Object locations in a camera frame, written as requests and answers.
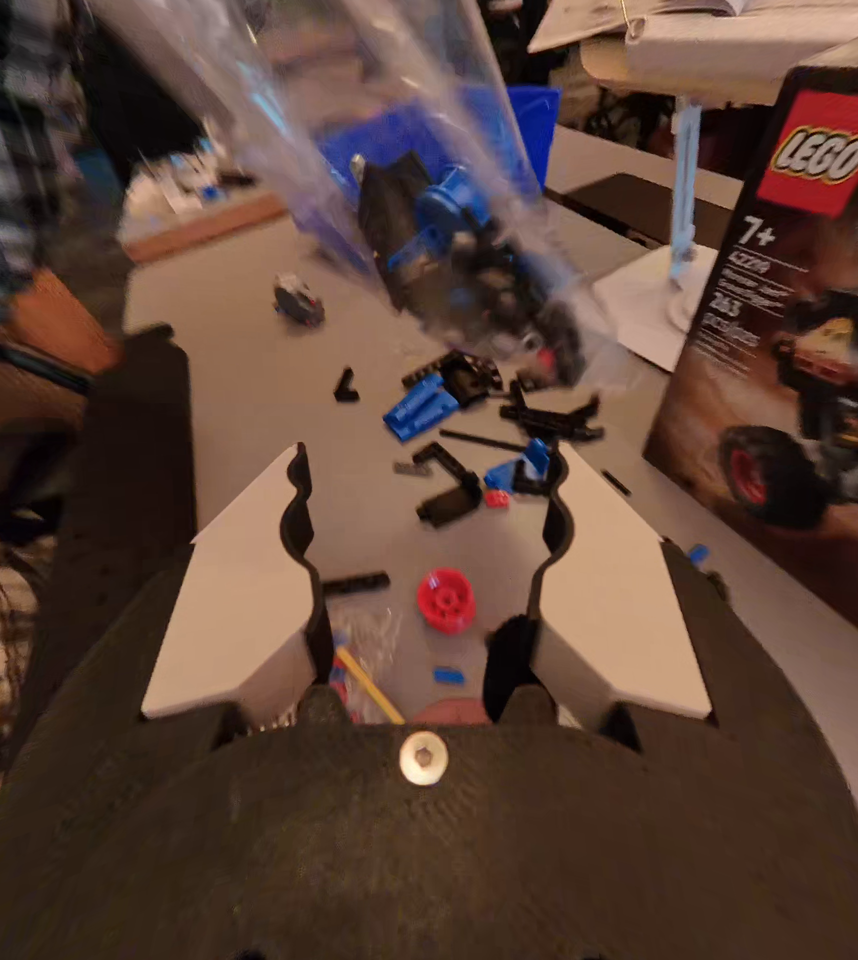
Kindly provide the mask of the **black bent beam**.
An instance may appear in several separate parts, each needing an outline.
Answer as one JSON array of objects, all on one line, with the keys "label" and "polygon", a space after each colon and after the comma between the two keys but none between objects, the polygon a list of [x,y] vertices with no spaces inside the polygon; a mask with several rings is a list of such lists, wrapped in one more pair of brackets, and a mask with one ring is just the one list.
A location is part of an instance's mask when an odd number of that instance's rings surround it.
[{"label": "black bent beam", "polygon": [[561,472],[561,461],[551,451],[545,462],[533,462],[522,454],[515,461],[511,480],[511,491],[516,496],[549,498],[555,489]]}]

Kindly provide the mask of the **brown wooden board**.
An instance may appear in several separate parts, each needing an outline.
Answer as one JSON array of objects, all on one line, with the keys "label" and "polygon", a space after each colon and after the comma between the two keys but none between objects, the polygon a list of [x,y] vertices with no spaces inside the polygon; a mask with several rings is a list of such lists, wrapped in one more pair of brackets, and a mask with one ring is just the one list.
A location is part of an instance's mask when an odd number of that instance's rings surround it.
[{"label": "brown wooden board", "polygon": [[286,204],[272,191],[243,190],[185,214],[129,217],[120,227],[118,242],[132,263],[148,266],[288,215]]}]

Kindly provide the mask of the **small bag of red parts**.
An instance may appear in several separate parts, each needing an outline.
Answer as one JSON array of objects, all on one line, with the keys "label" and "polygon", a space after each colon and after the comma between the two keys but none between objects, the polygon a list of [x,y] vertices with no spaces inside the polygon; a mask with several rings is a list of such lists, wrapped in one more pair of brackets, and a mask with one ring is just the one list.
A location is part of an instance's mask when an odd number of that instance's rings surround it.
[{"label": "small bag of red parts", "polygon": [[[327,606],[334,652],[345,646],[377,687],[397,708],[390,694],[399,646],[399,620],[387,606],[351,603],[347,598]],[[335,690],[350,719],[356,724],[382,725],[387,721],[353,678],[334,659],[328,684]]]}]

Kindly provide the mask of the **yellow axle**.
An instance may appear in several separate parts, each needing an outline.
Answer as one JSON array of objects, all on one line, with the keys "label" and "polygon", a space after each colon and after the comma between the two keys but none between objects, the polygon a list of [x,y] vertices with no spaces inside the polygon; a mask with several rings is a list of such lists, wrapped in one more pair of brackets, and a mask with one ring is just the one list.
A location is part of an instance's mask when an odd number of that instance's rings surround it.
[{"label": "yellow axle", "polygon": [[349,649],[342,645],[336,648],[335,660],[363,691],[365,697],[373,703],[379,713],[391,724],[403,726],[406,724],[404,715],[380,690],[370,674],[363,668],[358,659]]}]

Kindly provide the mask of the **dark perforated panel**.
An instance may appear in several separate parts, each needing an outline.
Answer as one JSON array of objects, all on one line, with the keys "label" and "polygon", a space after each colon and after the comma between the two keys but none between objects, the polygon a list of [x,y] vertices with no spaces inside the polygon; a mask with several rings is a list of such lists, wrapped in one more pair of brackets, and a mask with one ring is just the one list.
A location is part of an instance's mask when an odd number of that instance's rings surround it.
[{"label": "dark perforated panel", "polygon": [[21,750],[68,675],[197,531],[191,379],[170,325],[94,382],[13,726]]}]

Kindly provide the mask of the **clear bag of large parts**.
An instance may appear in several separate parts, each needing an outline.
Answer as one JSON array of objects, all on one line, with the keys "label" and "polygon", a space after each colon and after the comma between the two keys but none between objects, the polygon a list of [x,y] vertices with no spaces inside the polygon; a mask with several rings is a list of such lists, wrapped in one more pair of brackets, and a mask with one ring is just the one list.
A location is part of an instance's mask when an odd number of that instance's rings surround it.
[{"label": "clear bag of large parts", "polygon": [[472,2],[94,2],[213,146],[427,334],[617,390]]}]

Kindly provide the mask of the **dark long axle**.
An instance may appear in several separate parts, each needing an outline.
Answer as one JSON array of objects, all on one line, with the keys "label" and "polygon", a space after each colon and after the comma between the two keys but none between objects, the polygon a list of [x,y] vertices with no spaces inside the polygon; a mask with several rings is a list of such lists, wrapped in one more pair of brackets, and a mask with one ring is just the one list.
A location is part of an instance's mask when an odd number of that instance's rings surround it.
[{"label": "dark long axle", "polygon": [[461,431],[455,431],[450,429],[440,429],[438,431],[438,436],[443,439],[453,440],[460,443],[465,443],[469,445],[474,445],[478,447],[484,447],[492,450],[503,450],[512,453],[522,454],[526,451],[526,444],[519,444],[511,441],[500,440],[496,438],[483,437],[473,434],[468,434]]}]

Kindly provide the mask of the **black L-shaped beam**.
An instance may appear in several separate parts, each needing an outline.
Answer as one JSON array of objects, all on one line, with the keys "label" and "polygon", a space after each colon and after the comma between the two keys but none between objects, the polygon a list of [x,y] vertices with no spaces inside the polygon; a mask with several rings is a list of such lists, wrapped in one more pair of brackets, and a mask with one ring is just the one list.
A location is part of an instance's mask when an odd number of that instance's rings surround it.
[{"label": "black L-shaped beam", "polygon": [[431,441],[411,456],[414,465],[426,465],[430,462],[438,463],[456,483],[465,489],[479,489],[480,480],[477,474],[465,467],[437,440]]}]

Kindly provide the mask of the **red wheel hub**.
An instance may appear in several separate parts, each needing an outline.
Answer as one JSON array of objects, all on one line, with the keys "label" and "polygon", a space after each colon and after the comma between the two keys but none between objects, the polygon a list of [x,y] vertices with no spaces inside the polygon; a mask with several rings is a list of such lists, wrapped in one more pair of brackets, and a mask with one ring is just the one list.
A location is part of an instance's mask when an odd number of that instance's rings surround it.
[{"label": "red wheel hub", "polygon": [[448,637],[469,630],[476,617],[471,582],[455,568],[430,571],[417,589],[415,602],[426,625]]}]

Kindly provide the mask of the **blue plastic bin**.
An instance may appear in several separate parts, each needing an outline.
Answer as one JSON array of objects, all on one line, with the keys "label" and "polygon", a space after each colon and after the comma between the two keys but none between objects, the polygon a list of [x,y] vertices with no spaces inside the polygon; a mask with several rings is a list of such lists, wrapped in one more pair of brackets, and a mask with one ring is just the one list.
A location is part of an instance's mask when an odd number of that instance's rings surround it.
[{"label": "blue plastic bin", "polygon": [[531,85],[497,91],[465,83],[456,94],[463,129],[447,126],[416,93],[363,119],[332,124],[312,139],[316,169],[304,192],[315,205],[328,193],[357,211],[363,189],[351,173],[352,158],[360,155],[367,166],[387,169],[414,154],[425,174],[403,211],[413,214],[419,229],[454,233],[465,212],[482,228],[540,219],[560,91]]}]

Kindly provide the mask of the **blue flat panel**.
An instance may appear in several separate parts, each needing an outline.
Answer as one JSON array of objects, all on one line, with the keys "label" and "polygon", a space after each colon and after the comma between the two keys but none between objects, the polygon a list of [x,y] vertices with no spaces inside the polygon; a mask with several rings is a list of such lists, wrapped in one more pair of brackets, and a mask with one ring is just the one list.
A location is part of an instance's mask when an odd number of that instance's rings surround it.
[{"label": "blue flat panel", "polygon": [[[551,451],[552,450],[550,446],[548,446],[543,440],[539,438],[533,438],[527,444],[526,451],[522,454],[528,456],[532,462],[537,463],[541,460],[544,463],[545,461],[543,458],[546,458]],[[486,486],[488,489],[503,490],[512,494],[514,468],[516,461],[522,454],[517,454],[512,460],[499,463],[487,471],[483,475],[484,486]]]}]

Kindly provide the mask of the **blue curved shell panel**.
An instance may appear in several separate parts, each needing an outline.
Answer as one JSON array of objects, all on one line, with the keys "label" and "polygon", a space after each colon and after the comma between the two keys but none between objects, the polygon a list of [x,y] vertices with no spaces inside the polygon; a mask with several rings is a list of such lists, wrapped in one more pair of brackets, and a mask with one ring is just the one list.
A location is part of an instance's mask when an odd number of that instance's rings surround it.
[{"label": "blue curved shell panel", "polygon": [[460,410],[459,401],[446,389],[444,378],[431,373],[416,383],[383,416],[388,431],[407,443],[435,428]]}]

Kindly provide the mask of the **black beam chassis assembly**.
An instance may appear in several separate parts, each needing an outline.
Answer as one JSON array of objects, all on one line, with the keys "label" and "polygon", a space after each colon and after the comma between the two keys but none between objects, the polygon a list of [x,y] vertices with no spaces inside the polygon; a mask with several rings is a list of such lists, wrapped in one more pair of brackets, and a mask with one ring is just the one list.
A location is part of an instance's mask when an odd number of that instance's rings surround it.
[{"label": "black beam chassis assembly", "polygon": [[573,445],[601,441],[605,428],[594,425],[601,406],[598,393],[569,412],[548,411],[531,405],[530,394],[556,386],[554,374],[554,358],[549,350],[539,351],[534,366],[520,367],[505,380],[495,361],[452,349],[405,374],[400,383],[411,391],[424,380],[437,378],[439,388],[461,411],[490,399],[500,400],[500,418],[516,425],[530,439],[549,444],[566,441]]}]

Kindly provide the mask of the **grey desk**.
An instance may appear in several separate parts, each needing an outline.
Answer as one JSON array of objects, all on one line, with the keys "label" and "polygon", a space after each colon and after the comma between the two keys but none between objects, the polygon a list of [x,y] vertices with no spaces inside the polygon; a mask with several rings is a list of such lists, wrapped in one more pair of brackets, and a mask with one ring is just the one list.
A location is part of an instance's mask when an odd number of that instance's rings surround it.
[{"label": "grey desk", "polygon": [[[277,313],[274,279],[282,273],[322,299],[321,326]],[[383,604],[400,627],[389,687],[397,707],[413,719],[445,697],[477,697],[485,635],[522,611],[546,556],[545,507],[534,499],[481,507],[439,531],[417,519],[417,505],[448,478],[438,468],[430,479],[394,474],[393,463],[411,453],[383,416],[402,395],[401,378],[445,349],[316,258],[288,219],[136,270],[128,285],[125,330],[169,324],[188,356],[198,525],[303,442],[319,575],[389,574]],[[334,398],[345,367],[354,371],[358,403]],[[709,548],[706,567],[721,573],[736,614],[819,723],[858,804],[858,630],[644,461],[667,377],[636,356],[627,369],[627,390],[603,400],[603,439],[579,455],[625,484],[628,503],[659,534],[683,549]],[[475,620],[459,635],[430,629],[416,602],[425,576],[443,568],[464,574],[475,594]],[[437,666],[459,668],[465,685],[435,683]]]}]

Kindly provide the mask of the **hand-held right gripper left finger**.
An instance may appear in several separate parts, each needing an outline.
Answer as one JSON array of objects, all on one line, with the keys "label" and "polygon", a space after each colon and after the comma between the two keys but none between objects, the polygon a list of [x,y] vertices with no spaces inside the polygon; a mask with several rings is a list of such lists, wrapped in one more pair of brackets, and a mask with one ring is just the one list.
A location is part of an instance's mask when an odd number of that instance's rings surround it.
[{"label": "hand-held right gripper left finger", "polygon": [[192,542],[141,713],[216,705],[271,726],[328,680],[334,642],[307,557],[313,493],[304,443],[286,448]]}]

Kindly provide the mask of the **printed toy set box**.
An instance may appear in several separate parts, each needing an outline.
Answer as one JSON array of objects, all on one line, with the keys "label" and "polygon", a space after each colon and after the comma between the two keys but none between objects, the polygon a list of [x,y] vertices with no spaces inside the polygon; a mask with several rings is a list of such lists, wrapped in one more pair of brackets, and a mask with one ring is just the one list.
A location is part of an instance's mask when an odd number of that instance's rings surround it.
[{"label": "printed toy set box", "polygon": [[784,79],[644,456],[858,629],[858,38]]}]

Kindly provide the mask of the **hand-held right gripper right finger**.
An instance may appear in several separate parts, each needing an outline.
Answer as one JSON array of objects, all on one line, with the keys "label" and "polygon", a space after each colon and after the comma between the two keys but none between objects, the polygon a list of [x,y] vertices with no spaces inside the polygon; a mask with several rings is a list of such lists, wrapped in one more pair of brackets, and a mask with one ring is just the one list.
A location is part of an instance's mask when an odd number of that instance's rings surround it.
[{"label": "hand-held right gripper right finger", "polygon": [[712,705],[665,540],[568,443],[532,578],[531,671],[582,729],[635,705],[704,721]]}]

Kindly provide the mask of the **white stand base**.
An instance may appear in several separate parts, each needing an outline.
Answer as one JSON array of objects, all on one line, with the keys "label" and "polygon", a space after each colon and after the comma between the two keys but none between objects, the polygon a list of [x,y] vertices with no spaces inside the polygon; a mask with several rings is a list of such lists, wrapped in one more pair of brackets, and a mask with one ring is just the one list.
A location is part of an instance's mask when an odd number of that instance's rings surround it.
[{"label": "white stand base", "polygon": [[718,256],[696,245],[680,280],[670,277],[671,249],[661,246],[595,282],[593,294],[615,323],[619,343],[667,374],[675,371]]}]

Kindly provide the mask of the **long black beam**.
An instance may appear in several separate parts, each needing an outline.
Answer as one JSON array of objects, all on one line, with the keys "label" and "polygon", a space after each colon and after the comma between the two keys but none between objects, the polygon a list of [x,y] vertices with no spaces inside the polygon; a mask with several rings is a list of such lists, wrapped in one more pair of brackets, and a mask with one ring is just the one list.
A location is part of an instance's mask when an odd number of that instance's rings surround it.
[{"label": "long black beam", "polygon": [[386,591],[390,586],[391,578],[386,571],[357,574],[321,583],[322,593],[326,598],[379,593]]}]

